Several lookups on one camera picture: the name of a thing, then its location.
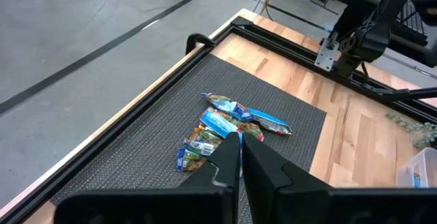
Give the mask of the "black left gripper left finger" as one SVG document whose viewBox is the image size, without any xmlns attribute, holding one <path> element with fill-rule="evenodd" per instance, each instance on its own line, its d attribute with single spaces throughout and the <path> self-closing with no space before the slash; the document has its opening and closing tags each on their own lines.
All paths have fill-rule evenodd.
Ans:
<svg viewBox="0 0 437 224">
<path fill-rule="evenodd" d="M 240 134 L 229 133 L 176 188 L 83 191 L 55 209 L 55 223 L 235 223 Z"/>
</svg>

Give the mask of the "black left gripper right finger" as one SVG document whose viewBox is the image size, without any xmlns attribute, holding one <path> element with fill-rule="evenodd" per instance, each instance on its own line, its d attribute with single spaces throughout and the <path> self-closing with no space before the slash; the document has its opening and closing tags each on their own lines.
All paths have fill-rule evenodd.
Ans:
<svg viewBox="0 0 437 224">
<path fill-rule="evenodd" d="M 248 133 L 242 166 L 254 223 L 436 224 L 435 188 L 335 188 Z"/>
</svg>

